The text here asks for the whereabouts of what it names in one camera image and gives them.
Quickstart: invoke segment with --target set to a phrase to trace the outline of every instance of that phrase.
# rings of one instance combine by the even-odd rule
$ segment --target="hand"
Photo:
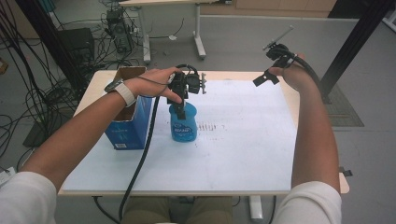
[[[305,58],[303,54],[297,54],[297,56]],[[316,88],[314,80],[298,63],[293,63],[289,68],[271,67],[268,71],[276,76],[282,76],[286,83],[298,92],[312,87]]]
[[[135,96],[161,95],[171,101],[181,103],[181,98],[167,87],[169,77],[175,72],[181,72],[181,70],[176,67],[170,67],[167,69],[151,69],[140,75],[142,78],[128,79],[125,80],[124,83],[130,90],[132,90]]]

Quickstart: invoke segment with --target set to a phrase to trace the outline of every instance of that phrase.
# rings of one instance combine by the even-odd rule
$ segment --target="wristwatch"
[[[122,98],[125,100],[126,107],[132,105],[136,102],[136,98],[134,98],[134,94],[125,86],[122,78],[112,81],[105,87],[105,92],[109,93],[111,91],[117,91]]]

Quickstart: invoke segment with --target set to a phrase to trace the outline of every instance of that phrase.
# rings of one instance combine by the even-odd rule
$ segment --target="blue bottle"
[[[197,124],[195,122],[197,109],[192,104],[186,103],[184,111],[186,112],[186,119],[178,119],[173,105],[169,106],[172,138],[177,142],[192,142],[197,137]]]

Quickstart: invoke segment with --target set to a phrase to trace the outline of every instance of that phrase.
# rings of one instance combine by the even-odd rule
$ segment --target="white tabletop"
[[[198,110],[197,139],[191,143],[172,140],[169,105],[161,99],[148,156],[132,194],[288,193],[298,94],[286,87],[282,79],[281,85],[266,82],[255,87],[251,80],[262,72],[206,74],[207,94],[190,94],[188,100]],[[94,75],[77,113],[103,94],[104,86],[114,75],[115,71]],[[60,194],[123,194],[142,152],[117,151],[104,134],[66,179]],[[340,178],[342,188],[348,190],[344,176]]]

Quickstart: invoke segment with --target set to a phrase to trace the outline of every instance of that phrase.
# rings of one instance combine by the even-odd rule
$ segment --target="black box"
[[[106,13],[107,25],[119,23],[122,19],[122,8],[108,10]]]
[[[90,28],[62,30],[59,37],[76,63],[93,61],[94,40]]]

